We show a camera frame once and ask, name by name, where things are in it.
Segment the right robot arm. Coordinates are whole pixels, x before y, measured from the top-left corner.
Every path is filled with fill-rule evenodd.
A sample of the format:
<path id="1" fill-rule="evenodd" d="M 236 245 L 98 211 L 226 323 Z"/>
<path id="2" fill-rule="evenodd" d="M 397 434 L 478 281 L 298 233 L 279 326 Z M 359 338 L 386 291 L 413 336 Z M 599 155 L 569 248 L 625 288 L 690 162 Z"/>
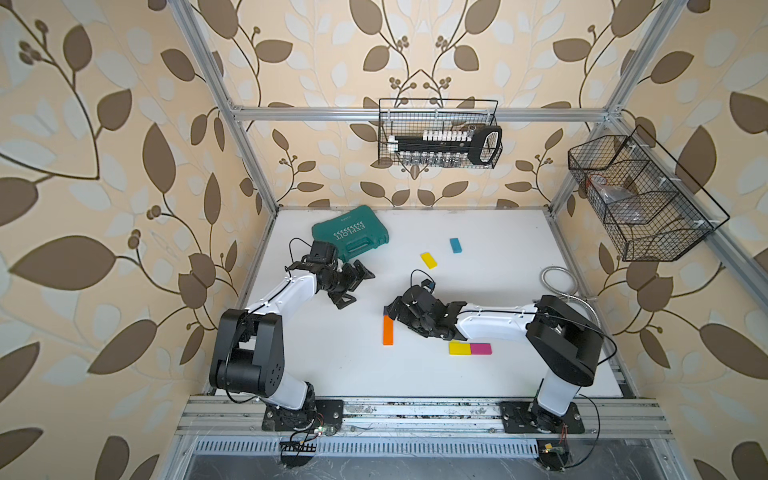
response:
<path id="1" fill-rule="evenodd" d="M 429 282 L 414 285 L 384 308 L 385 314 L 424 338 L 452 340 L 526 339 L 548 367 L 529 407 L 530 422 L 563 421 L 577 393 L 593 384 L 603 331 L 553 295 L 518 307 L 443 303 Z"/>

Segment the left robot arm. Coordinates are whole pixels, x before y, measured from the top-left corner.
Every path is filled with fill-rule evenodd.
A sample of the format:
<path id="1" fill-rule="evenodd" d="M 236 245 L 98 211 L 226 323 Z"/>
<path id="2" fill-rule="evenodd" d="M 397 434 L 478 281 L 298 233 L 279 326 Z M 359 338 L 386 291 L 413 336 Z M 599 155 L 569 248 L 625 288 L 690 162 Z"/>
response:
<path id="1" fill-rule="evenodd" d="M 363 263 L 342 262 L 338 249 L 315 240 L 308 254 L 285 268 L 286 276 L 264 298 L 243 310 L 226 310 L 219 322 L 209 370 L 209 384 L 230 400 L 250 394 L 274 411 L 274 418 L 294 431 L 319 420 L 314 387 L 285 370 L 284 323 L 317 293 L 344 309 L 352 293 L 375 277 Z"/>

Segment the magenta block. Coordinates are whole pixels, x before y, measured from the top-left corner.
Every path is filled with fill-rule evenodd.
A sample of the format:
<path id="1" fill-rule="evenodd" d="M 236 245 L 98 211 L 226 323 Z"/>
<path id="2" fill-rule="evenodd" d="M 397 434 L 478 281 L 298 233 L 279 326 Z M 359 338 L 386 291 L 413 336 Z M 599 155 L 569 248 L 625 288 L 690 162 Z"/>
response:
<path id="1" fill-rule="evenodd" d="M 493 353 L 492 346 L 489 343 L 472 343 L 470 345 L 472 356 L 489 356 Z"/>

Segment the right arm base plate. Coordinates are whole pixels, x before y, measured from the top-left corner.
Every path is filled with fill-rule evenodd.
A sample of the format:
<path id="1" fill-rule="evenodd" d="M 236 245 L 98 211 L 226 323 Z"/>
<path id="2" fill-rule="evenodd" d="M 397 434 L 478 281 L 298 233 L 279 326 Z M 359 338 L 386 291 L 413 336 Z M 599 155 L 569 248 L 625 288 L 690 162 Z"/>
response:
<path id="1" fill-rule="evenodd" d="M 555 415 L 536 400 L 502 401 L 498 404 L 507 434 L 584 434 L 586 429 L 577 405 L 571 402 L 563 415 Z"/>

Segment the orange long block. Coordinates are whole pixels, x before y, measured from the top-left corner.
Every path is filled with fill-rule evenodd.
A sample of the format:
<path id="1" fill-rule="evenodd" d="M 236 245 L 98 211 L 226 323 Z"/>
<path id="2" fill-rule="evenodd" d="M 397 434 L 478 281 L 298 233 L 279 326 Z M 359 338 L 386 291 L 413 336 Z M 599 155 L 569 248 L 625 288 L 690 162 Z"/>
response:
<path id="1" fill-rule="evenodd" d="M 394 320 L 388 315 L 383 317 L 382 344 L 384 346 L 394 345 Z"/>

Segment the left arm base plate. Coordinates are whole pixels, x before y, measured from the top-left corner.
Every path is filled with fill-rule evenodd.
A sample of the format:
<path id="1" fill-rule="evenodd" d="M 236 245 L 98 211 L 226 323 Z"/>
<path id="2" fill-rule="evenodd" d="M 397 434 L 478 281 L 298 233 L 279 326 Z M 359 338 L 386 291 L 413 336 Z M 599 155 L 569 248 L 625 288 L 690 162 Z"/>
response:
<path id="1" fill-rule="evenodd" d="M 309 400 L 300 410 L 266 405 L 261 429 L 266 432 L 315 432 L 335 435 L 342 427 L 344 402 L 341 399 Z"/>

